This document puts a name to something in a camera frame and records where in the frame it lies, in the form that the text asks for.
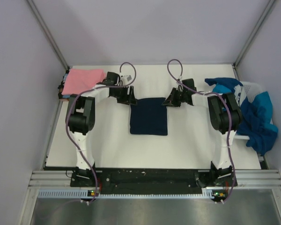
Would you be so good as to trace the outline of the navy blue t shirt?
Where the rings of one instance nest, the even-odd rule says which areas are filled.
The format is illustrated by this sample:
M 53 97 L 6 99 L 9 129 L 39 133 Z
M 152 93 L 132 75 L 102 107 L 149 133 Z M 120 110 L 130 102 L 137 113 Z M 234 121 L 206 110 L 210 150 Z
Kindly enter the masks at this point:
M 165 98 L 152 97 L 137 100 L 131 105 L 130 133 L 133 135 L 168 135 Z

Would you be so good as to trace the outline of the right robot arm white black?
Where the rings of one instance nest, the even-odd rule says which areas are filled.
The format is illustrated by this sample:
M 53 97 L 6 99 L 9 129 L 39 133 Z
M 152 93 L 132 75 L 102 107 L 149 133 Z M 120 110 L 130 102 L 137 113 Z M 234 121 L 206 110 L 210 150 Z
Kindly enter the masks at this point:
M 231 146 L 242 122 L 241 109 L 235 95 L 231 92 L 219 94 L 197 91 L 193 79 L 178 80 L 178 87 L 171 90 L 163 105 L 180 107 L 182 103 L 208 110 L 211 126 L 217 131 L 209 180 L 216 186 L 221 185 L 233 172 Z

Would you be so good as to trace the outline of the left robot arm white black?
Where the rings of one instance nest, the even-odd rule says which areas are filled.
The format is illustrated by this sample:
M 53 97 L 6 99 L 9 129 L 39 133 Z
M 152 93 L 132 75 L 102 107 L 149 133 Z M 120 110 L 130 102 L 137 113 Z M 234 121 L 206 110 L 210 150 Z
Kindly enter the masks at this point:
M 97 180 L 96 173 L 91 171 L 95 160 L 90 144 L 90 134 L 96 119 L 96 105 L 109 97 L 115 98 L 120 104 L 136 105 L 132 86 L 135 79 L 136 76 L 108 72 L 106 78 L 93 88 L 70 95 L 66 133 L 76 148 L 76 167 L 84 170 L 80 179 L 87 186 L 94 185 Z

